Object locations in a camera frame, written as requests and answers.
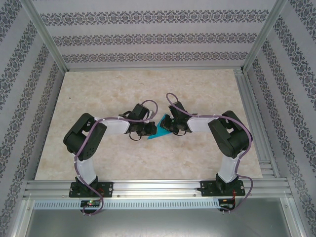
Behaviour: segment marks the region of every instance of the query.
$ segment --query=metal corner post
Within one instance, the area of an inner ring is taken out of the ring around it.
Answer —
[[[260,117],[259,109],[257,107],[251,86],[246,74],[240,70],[234,70],[237,86],[240,92],[240,97],[245,109],[247,120],[249,122],[250,130],[254,135],[254,145],[260,160],[269,160],[275,177],[279,178],[280,174],[277,169],[277,164],[273,157],[273,153],[266,135],[263,122]]]
[[[28,16],[30,17],[32,23],[36,27],[42,40],[46,44],[46,47],[48,48],[49,52],[56,61],[59,69],[64,75],[67,71],[69,71],[69,69],[62,55],[60,54],[52,36],[49,34],[48,29],[46,28],[42,18],[40,17],[40,14],[37,12],[32,0],[21,0],[21,4],[27,12]]]
[[[30,223],[34,200],[22,200],[8,237],[25,237]]]
[[[281,205],[284,211],[286,221],[288,223],[291,235],[298,237],[307,237],[302,219],[298,213],[293,197],[280,197]]]
[[[261,31],[258,34],[258,37],[256,38],[250,52],[248,53],[245,59],[245,62],[242,66],[243,72],[247,72],[249,70],[253,60],[256,58],[263,42],[266,40],[270,30],[273,27],[273,24],[276,22],[286,2],[287,0],[276,0],[274,6],[272,7],[270,11],[270,14],[267,17],[267,20],[265,21],[263,27],[261,28]]]

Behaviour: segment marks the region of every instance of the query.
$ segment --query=aluminum frame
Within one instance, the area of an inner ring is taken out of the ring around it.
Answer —
[[[286,3],[287,0],[276,0],[263,27],[260,30],[260,33],[258,34],[258,37],[253,43],[253,46],[251,47],[250,52],[245,59],[245,62],[243,63],[243,72],[247,72],[251,67],[252,62],[255,60],[261,46],[263,45],[263,42],[266,40],[270,30],[272,29],[274,23],[276,22]]]
[[[242,70],[234,70],[237,86],[239,89],[241,101],[248,120],[250,131],[253,134],[253,143],[259,161],[268,160],[271,162],[272,170],[275,177],[280,177],[277,169],[276,161],[269,144],[263,122],[259,113],[259,108],[255,103],[254,94],[252,92],[248,76]]]
[[[209,66],[209,67],[113,67],[113,68],[72,68],[69,72],[99,72],[99,71],[150,71],[150,70],[218,70],[218,69],[240,69],[240,66]]]
[[[49,52],[53,56],[54,60],[56,61],[60,71],[63,75],[69,71],[63,56],[59,52],[52,36],[50,35],[46,25],[44,24],[40,14],[36,10],[32,0],[21,0],[21,4],[25,11],[27,12],[28,16],[30,17],[32,23],[35,25],[39,35],[41,36],[42,40],[46,44]]]
[[[250,181],[242,179],[245,191],[250,187]],[[256,178],[254,188],[249,198],[280,198],[283,211],[293,237],[305,237],[306,233],[298,215],[289,183],[286,178]],[[149,199],[181,199],[199,200],[201,196],[201,179],[193,180],[111,180],[113,197],[107,199],[149,200]],[[70,198],[68,196],[70,183],[73,181],[29,181],[27,182],[18,216],[13,225],[10,237],[24,237],[31,219],[36,200],[70,200],[85,198]]]

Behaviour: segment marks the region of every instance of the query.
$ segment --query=enclosure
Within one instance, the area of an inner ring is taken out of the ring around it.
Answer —
[[[315,0],[0,6],[0,236],[316,236]],[[201,195],[222,162],[211,134],[122,135],[94,156],[112,197],[82,217],[67,131],[84,113],[117,116],[147,99],[157,124],[168,92],[190,113],[232,110],[249,128],[248,199],[224,214],[231,196]]]

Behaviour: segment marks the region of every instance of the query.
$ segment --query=wire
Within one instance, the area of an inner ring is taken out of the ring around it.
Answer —
[[[236,191],[235,191],[235,189],[233,190],[233,199],[234,199],[233,205],[235,205],[236,204]]]
[[[235,191],[235,189],[233,189],[233,198],[230,199],[230,201],[231,201],[231,200],[235,200],[235,197],[236,197],[236,191]]]
[[[250,195],[250,192],[252,191],[252,188],[253,188],[253,180],[248,177],[248,176],[243,176],[243,175],[239,175],[237,173],[238,171],[238,167],[239,167],[239,164],[240,164],[240,161],[241,161],[241,158],[248,153],[248,151],[250,150],[251,148],[251,142],[252,142],[252,139],[251,139],[251,135],[250,135],[250,132],[249,130],[239,121],[237,121],[236,119],[233,119],[231,117],[227,117],[227,116],[223,116],[223,115],[194,115],[194,114],[190,114],[188,113],[187,111],[184,111],[182,109],[180,109],[179,107],[175,106],[174,103],[171,102],[171,100],[169,99],[169,95],[172,95],[176,100],[177,102],[179,102],[178,100],[178,97],[173,94],[173,93],[167,93],[166,94],[166,98],[167,98],[167,101],[170,103],[171,106],[173,106],[174,108],[176,108],[177,110],[181,111],[182,113],[186,114],[186,115],[189,115],[189,116],[192,116],[192,117],[196,117],[196,118],[216,118],[216,119],[227,119],[227,120],[230,120],[236,124],[238,124],[247,134],[247,137],[248,137],[248,140],[249,140],[249,145],[246,149],[246,151],[244,153],[242,153],[239,158],[238,158],[238,161],[237,161],[237,164],[236,164],[236,167],[235,167],[235,174],[239,177],[239,178],[246,178],[246,179],[249,179],[250,182],[251,182],[251,186],[250,186],[250,189],[248,191],[248,193],[246,194],[246,196],[244,197],[244,199],[240,202],[240,204],[235,208],[233,209],[232,211],[230,212],[233,212],[233,211],[236,211],[245,201],[246,199],[248,198],[248,196]]]
[[[182,136],[184,136],[184,135],[186,135],[187,134],[187,132],[186,131],[184,131],[184,133],[183,134],[181,134],[181,135],[179,135],[179,134],[177,134],[177,133],[175,133],[175,132],[172,132],[174,135],[176,135],[176,136],[179,136],[179,137],[182,137]]]
[[[104,206],[104,200],[103,200],[102,195],[101,195],[98,191],[96,191],[93,187],[91,187],[87,182],[85,182],[85,180],[81,177],[80,172],[79,172],[78,167],[77,167],[78,157],[80,156],[80,154],[81,154],[81,152],[83,151],[85,145],[87,144],[87,142],[88,142],[88,140],[89,140],[89,138],[90,138],[90,136],[91,136],[91,134],[92,134],[94,128],[96,127],[96,125],[97,125],[98,123],[100,123],[100,122],[102,122],[102,121],[105,121],[105,120],[110,120],[110,119],[118,119],[118,120],[127,121],[127,122],[146,122],[146,121],[149,121],[149,120],[153,119],[153,118],[156,116],[156,114],[157,114],[157,112],[158,112],[158,104],[157,104],[156,101],[154,101],[154,100],[145,100],[145,101],[142,103],[142,105],[143,105],[144,103],[146,103],[146,102],[153,102],[153,103],[155,104],[155,106],[156,106],[156,111],[155,111],[154,113],[152,113],[152,115],[151,115],[149,118],[147,118],[147,119],[142,119],[142,120],[132,120],[132,119],[127,119],[127,118],[117,118],[117,117],[101,118],[101,119],[97,120],[97,121],[93,124],[93,126],[91,127],[91,129],[90,129],[90,131],[89,131],[87,137],[85,138],[83,144],[81,145],[81,147],[80,147],[80,149],[78,150],[78,152],[75,154],[75,157],[74,157],[74,163],[75,163],[75,164],[74,164],[74,166],[75,166],[75,171],[76,171],[76,174],[77,174],[79,180],[80,180],[84,185],[86,185],[91,191],[93,191],[96,195],[98,195],[99,198],[100,198],[100,200],[101,200],[101,207],[100,207],[98,210],[96,210],[95,212],[93,212],[93,213],[89,213],[89,214],[88,214],[88,213],[85,213],[85,212],[84,212],[84,209],[86,208],[86,206],[84,206],[83,209],[82,209],[83,215],[94,216],[94,215],[98,214],[98,213],[103,209],[103,206]]]
[[[137,142],[137,141],[139,141],[140,139],[142,139],[142,135],[139,135],[139,139],[136,140],[136,139],[132,138],[130,134],[131,134],[131,132],[129,133],[129,138],[130,138],[131,140],[135,141],[135,142]]]

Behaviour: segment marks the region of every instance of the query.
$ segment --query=white cable tray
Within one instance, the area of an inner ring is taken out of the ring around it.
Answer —
[[[77,210],[82,200],[36,200],[34,210]],[[132,210],[132,209],[204,209],[219,208],[218,199],[198,200],[104,200],[103,209]]]

